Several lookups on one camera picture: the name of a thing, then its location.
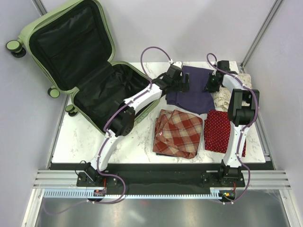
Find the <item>cream printed garment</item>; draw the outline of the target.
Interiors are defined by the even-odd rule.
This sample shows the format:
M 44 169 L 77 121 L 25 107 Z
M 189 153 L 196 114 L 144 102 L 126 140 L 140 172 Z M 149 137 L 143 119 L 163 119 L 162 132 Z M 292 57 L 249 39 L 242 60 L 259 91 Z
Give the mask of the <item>cream printed garment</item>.
M 250 104 L 243 100 L 245 96 L 251 96 L 249 91 L 240 88 L 230 91 L 226 87 L 220 87 L 219 91 L 213 93 L 215 110 L 228 112 L 232 111 L 233 107 L 241 109 L 241 106 L 249 106 Z

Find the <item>purple garment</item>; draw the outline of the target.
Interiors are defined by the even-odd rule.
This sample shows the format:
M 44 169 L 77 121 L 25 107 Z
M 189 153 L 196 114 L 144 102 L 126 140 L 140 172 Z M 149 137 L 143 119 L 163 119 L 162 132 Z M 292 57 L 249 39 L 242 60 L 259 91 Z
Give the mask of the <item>purple garment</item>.
M 209 74 L 213 71 L 192 66 L 183 66 L 182 70 L 189 74 L 189 91 L 167 94 L 167 104 L 175 105 L 196 114 L 207 114 L 210 110 L 214 110 L 215 105 L 212 95 L 204 91 Z

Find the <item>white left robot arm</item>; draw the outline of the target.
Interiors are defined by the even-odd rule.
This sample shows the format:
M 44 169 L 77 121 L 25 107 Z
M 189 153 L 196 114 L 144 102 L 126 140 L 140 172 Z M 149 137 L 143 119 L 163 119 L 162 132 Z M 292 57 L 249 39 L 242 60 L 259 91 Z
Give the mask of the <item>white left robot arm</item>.
M 168 70 L 150 80 L 146 88 L 130 98 L 115 102 L 114 110 L 104 126 L 105 137 L 101 148 L 93 159 L 85 164 L 84 171 L 79 173 L 78 179 L 86 179 L 93 186 L 101 185 L 106 176 L 121 180 L 117 175 L 105 174 L 102 171 L 107 168 L 117 144 L 132 131 L 137 112 L 166 94 L 177 91 L 187 92 L 188 81 L 188 76 L 184 76 L 182 72 L 182 62 L 171 62 Z

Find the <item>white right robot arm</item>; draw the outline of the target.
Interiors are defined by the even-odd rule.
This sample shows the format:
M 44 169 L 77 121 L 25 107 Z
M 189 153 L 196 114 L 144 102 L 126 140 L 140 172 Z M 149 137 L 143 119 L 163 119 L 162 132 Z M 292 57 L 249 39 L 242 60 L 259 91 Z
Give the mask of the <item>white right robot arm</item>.
M 230 138 L 218 171 L 203 172 L 202 182 L 205 187 L 245 187 L 248 181 L 241 172 L 241 157 L 248 131 L 258 117 L 259 91 L 245 86 L 237 75 L 217 70 L 210 75 L 206 88 L 214 91 L 220 86 L 231 92 L 227 111 Z

